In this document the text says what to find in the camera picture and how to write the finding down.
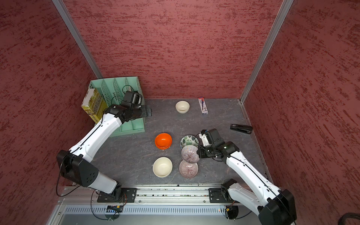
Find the small green leaf bowl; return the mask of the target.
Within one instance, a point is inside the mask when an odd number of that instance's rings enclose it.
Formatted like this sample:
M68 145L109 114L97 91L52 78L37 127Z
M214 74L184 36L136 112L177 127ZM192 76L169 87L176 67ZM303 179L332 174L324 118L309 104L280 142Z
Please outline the small green leaf bowl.
M181 141L180 141L180 144L181 142L183 143L187 143L187 145L193 145L193 146L196 146L198 147L199 146L199 140L193 136L193 135L186 135L184 136Z

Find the small pink striped bowl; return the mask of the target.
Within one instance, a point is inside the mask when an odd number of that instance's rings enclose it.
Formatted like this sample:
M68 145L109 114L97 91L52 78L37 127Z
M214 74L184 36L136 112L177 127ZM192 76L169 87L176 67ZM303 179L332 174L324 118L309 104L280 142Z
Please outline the small pink striped bowl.
M197 153L198 148L194 145L186 145L181 150L181 157L188 163L197 163L200 157Z

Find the small cream bowl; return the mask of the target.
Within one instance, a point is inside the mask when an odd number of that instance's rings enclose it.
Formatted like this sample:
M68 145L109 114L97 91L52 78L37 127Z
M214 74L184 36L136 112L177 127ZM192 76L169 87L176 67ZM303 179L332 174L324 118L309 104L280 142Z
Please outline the small cream bowl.
M189 111L190 104L187 101L179 101L176 103L175 108L178 113L184 114Z

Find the small orange bowl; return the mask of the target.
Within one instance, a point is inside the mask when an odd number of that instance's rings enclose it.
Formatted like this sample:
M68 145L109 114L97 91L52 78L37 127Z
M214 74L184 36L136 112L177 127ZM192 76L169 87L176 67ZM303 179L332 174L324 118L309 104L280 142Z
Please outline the small orange bowl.
M155 145L164 147L169 144L172 144L172 137L168 133L161 133L155 138Z

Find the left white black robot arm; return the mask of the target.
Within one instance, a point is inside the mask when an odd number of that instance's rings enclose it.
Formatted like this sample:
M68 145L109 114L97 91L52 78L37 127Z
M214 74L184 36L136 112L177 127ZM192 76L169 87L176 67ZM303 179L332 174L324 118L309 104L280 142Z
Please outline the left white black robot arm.
M120 183L99 172L92 161L100 147L122 124L151 115L152 110L143 105L143 96L138 91L125 92L121 103L105 109L100 122L82 140L70 150L61 150L57 154L59 176L119 200L122 196Z

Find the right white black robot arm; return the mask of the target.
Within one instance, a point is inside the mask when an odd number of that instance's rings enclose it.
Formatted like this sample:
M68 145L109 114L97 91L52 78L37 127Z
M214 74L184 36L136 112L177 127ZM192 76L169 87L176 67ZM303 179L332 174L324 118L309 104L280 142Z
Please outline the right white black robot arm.
M200 158L218 158L233 169L250 191L235 181L225 184L225 193L255 213L263 225L294 225L297 219L293 194L266 179L233 142L225 142L216 129L198 135Z

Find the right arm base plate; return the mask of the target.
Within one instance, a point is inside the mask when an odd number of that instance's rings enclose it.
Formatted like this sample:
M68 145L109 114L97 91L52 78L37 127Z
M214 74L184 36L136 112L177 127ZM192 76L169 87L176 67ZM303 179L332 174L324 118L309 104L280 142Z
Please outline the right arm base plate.
M232 203L234 201L226 188L209 188L208 191L210 203Z

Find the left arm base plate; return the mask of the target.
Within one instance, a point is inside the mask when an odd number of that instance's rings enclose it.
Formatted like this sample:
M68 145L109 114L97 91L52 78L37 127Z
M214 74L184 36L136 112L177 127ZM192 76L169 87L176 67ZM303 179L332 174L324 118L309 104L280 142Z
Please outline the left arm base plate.
M137 188L125 187L115 189L112 193L107 194L100 192L97 202L98 203L134 203L137 195Z

